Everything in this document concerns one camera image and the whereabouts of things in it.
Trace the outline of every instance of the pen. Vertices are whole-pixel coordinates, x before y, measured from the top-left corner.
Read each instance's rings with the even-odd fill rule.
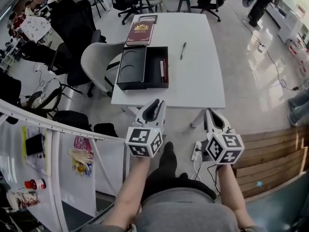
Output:
[[[164,67],[163,67],[163,61],[160,61],[160,69],[161,69],[161,79],[162,83],[164,82]]]
[[[184,52],[184,50],[185,50],[185,46],[187,45],[187,42],[185,42],[184,44],[183,44],[183,50],[182,50],[182,55],[180,56],[180,60],[182,60],[182,58],[183,58],[183,52]]]

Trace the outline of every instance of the red cap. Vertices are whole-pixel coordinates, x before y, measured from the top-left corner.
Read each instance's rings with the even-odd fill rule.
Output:
[[[25,187],[26,187],[27,189],[31,189],[31,188],[32,188],[32,187],[31,187],[30,181],[25,181]]]

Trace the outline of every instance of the red bottle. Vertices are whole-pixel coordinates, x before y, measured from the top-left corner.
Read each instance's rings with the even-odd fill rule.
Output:
[[[37,180],[29,180],[25,181],[25,187],[27,189],[33,189],[33,190],[41,190],[46,188],[46,183],[43,179],[37,179]]]

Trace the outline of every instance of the gloves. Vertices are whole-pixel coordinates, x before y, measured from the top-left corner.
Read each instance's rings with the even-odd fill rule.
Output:
[[[88,154],[87,150],[77,150],[77,149],[69,149],[68,155],[73,157],[75,160],[80,162],[87,171],[89,171],[88,164],[93,164],[94,161],[92,160],[93,155]]]

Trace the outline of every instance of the black cable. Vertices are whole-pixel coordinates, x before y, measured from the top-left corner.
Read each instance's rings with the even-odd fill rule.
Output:
[[[255,41],[257,41],[262,47],[264,47],[264,48],[266,49],[266,52],[267,52],[267,54],[268,54],[268,57],[270,58],[270,60],[274,63],[274,65],[275,65],[275,67],[276,67],[276,70],[277,70],[277,77],[278,77],[278,81],[279,81],[281,87],[286,88],[287,90],[290,90],[290,91],[299,90],[299,88],[300,88],[302,85],[304,85],[304,84],[309,80],[309,78],[306,79],[306,80],[305,80],[301,85],[299,85],[299,86],[296,86],[296,87],[294,87],[294,88],[292,88],[292,89],[288,88],[288,87],[286,86],[286,81],[285,81],[284,79],[280,79],[280,74],[279,74],[278,66],[276,65],[275,61],[271,58],[271,56],[270,56],[270,54],[269,54],[269,51],[268,51],[267,47],[266,47],[265,45],[262,44],[261,40],[260,40],[260,39],[252,32],[252,30],[243,22],[243,21],[246,21],[246,22],[249,22],[249,21],[246,20],[246,19],[244,19],[244,18],[243,18],[243,19],[240,19],[239,16],[238,16],[238,14],[236,13],[236,11],[232,8],[232,6],[231,6],[230,4],[228,4],[228,3],[227,3],[227,5],[231,7],[231,9],[233,10],[233,12],[234,12],[235,15],[237,16],[238,20],[250,31],[251,35],[254,36],[254,37],[256,38]]]
[[[221,195],[221,192],[219,191],[218,187],[217,187],[217,180],[218,180],[218,169],[221,168],[222,166],[217,166],[216,168],[216,171],[215,171],[215,176],[213,178],[211,172],[209,171],[210,168],[214,167],[214,166],[217,166],[216,164],[215,165],[212,165],[210,167],[207,168],[207,171],[209,172],[209,174],[211,175],[211,178],[212,178],[212,181],[214,182],[214,187],[216,188],[217,192],[219,193],[219,196]]]
[[[39,87],[43,87],[44,84],[45,84],[45,81],[44,81],[44,80],[41,81],[42,71],[41,71],[41,70],[37,70],[36,72],[34,71],[34,67],[35,67],[36,64],[37,64],[37,63],[35,63],[35,64],[33,65],[33,73],[40,72],[40,80],[39,80],[39,85],[36,87],[36,89],[33,91],[32,94],[34,94],[35,91],[36,91]]]

